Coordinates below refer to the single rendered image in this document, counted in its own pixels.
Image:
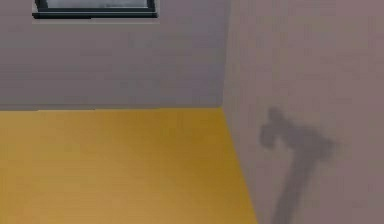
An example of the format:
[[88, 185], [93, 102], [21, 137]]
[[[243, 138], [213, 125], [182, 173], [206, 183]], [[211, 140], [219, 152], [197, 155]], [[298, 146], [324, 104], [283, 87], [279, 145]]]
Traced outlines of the black framed window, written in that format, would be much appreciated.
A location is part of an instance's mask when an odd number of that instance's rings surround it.
[[155, 0], [35, 0], [35, 19], [157, 18]]

